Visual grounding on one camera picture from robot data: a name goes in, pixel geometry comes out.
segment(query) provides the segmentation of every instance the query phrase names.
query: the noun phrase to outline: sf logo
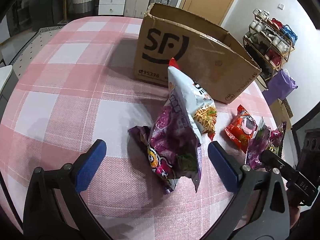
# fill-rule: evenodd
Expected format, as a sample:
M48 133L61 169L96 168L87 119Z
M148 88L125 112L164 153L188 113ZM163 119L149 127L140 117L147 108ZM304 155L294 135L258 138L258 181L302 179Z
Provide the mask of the sf logo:
M187 37L187 36L184 36L184 35L182 36L181 48L178 50L178 52L176 54L173 54L173 53L175 51L177 51L177 49L175 49L174 47L175 47L175 43L177 44L180 41L179 36L172 34L172 33L164 33L164 35L162 37L162 41L160 42L160 45L158 44L157 40L155 39L156 36L160 37L161 31L156 28L149 29L148 36L147 36L148 41L144 45L144 48L146 50L151 50L151 51L154 51L157 49L156 52L159 54L159 56L161 56L163 54L166 46L168 46L168 49L172 50L172 53L170 53L166 59L154 58L154 57L150 57L146 53L142 53L142 58L146 59L149 62L157 63L157 64L169 64L169 61L172 57L174 57L175 60L179 60L188 48L189 37Z

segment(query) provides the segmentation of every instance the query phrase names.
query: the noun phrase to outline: cardboard box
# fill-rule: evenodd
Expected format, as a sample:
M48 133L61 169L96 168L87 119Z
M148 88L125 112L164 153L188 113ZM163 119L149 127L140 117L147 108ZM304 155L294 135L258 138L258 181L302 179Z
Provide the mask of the cardboard box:
M277 126L279 126L282 122L287 122L287 129L292 128L288 112L285 109L285 105L282 104L280 99L274 101L271 106L269 106L269 108Z
M231 103L261 72L223 28L182 9L152 4L140 29L136 78L167 86L172 57L181 71L224 103Z

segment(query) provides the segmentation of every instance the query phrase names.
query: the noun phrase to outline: pink checkered tablecloth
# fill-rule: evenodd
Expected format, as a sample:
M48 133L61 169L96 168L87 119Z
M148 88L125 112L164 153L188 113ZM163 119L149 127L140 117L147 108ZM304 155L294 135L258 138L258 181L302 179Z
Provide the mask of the pink checkered tablecloth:
M107 143L107 155L81 195L114 239L196 240L230 201L207 156L207 136L198 193L190 179L181 178L176 190L164 196L128 135L135 125L153 124L168 94L133 77L141 22L126 17L75 20L43 47L19 80L0 124L0 169L21 219L33 169L73 163L98 138ZM257 122L263 116L276 126L255 82L231 104L216 102L214 139L243 161L223 131L239 104ZM17 225L2 190L0 204Z

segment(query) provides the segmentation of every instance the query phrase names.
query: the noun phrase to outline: purple snack bag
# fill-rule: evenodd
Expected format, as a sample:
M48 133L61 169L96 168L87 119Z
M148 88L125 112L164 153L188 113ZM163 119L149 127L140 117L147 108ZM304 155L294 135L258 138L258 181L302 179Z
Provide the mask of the purple snack bag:
M265 168L265 165L259 160L260 154L266 149L276 155L281 153L279 150L282 150L281 145L283 143L285 127L286 124L282 123L276 130L271 131L270 127L261 118L257 132L249 142L245 164L254 170Z
M163 182L166 193L175 189L182 176L192 179L197 192L202 168L201 133L184 104L188 91L183 94L173 80L173 77L186 75L173 67L169 67L168 72L169 99L155 124L150 130L136 126L129 131L140 148L146 145L151 169Z

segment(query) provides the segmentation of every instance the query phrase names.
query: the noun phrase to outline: purple gift bag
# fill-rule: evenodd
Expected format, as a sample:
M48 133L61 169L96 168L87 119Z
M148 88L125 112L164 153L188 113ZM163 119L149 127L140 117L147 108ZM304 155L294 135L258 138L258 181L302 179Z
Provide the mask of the purple gift bag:
M288 71L281 69L269 82L268 90L262 92L270 106L277 98L283 101L294 89L298 88L296 82L289 76Z

